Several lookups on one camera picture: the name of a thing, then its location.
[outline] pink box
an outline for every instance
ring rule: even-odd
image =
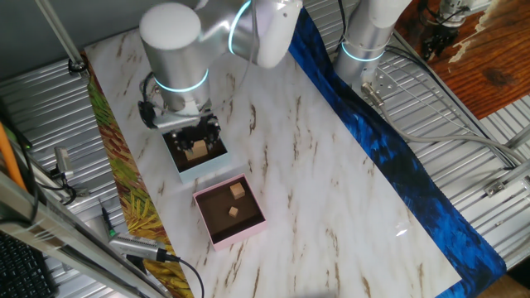
[[[240,199],[235,199],[230,192],[230,186],[236,183],[241,183],[245,190],[245,196]],[[196,192],[193,199],[217,252],[267,228],[267,220],[245,174]],[[238,209],[236,218],[229,215],[231,207]]]

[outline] white marble surface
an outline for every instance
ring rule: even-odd
[[[150,71],[137,31],[86,52],[171,244],[196,265],[206,297],[434,297],[460,280],[291,55],[274,70],[251,66],[217,112],[233,165],[182,185],[161,136],[137,112]],[[245,66],[229,55],[210,69],[214,104]],[[191,194],[240,172],[268,228],[215,252]]]

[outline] glowing blue ring light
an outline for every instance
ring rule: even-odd
[[[247,10],[247,8],[250,6],[250,1],[247,1],[243,6],[239,9],[238,14],[235,15],[234,21],[232,22],[232,25],[230,26],[230,33],[229,33],[229,50],[230,53],[234,54],[234,49],[232,49],[232,40],[234,39],[234,31],[235,27],[238,25],[239,19],[243,15],[243,13]]]
[[[384,51],[383,51],[383,53],[381,53],[381,55],[379,55],[379,56],[377,56],[377,57],[375,57],[375,58],[372,58],[372,59],[360,59],[360,58],[357,58],[357,57],[355,57],[354,55],[351,55],[350,53],[348,53],[348,51],[347,51],[346,48],[345,48],[345,44],[344,44],[344,43],[342,44],[342,49],[344,50],[344,52],[346,53],[346,55],[349,56],[349,58],[354,59],[354,60],[357,60],[357,61],[361,61],[361,62],[375,61],[375,60],[381,58],[381,57],[383,56],[383,54],[384,54]]]
[[[169,92],[174,92],[174,93],[190,92],[190,91],[193,91],[193,90],[199,88],[199,87],[200,87],[200,86],[206,81],[206,79],[208,79],[208,72],[209,72],[209,71],[210,71],[210,70],[206,70],[205,77],[202,78],[202,80],[201,80],[199,83],[197,83],[197,84],[195,84],[195,85],[193,85],[193,86],[191,86],[191,87],[189,87],[189,88],[185,88],[185,89],[173,89],[173,88],[166,87],[166,86],[164,86],[163,84],[160,84],[160,82],[158,81],[157,78],[155,78],[155,81],[157,82],[157,84],[158,84],[160,87],[162,87],[163,89],[165,89],[165,90],[167,90],[167,91],[169,91]]]

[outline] blue fabric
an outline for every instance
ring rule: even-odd
[[[335,73],[306,9],[289,51],[462,277],[439,297],[476,297],[499,279],[506,272],[503,259],[453,207],[403,139]]]

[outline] wooden cube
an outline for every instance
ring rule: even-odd
[[[241,183],[236,183],[230,186],[230,191],[232,192],[234,199],[243,198],[245,196],[245,189],[243,188]]]
[[[208,155],[208,147],[206,146],[205,141],[198,141],[193,144],[193,148],[191,148],[191,152],[186,151],[185,152],[185,158],[188,161],[192,161],[195,158],[199,158],[202,156]]]
[[[230,208],[229,215],[232,216],[233,218],[235,218],[236,216],[238,216],[238,212],[239,212],[239,210],[237,208],[232,207],[232,208]]]

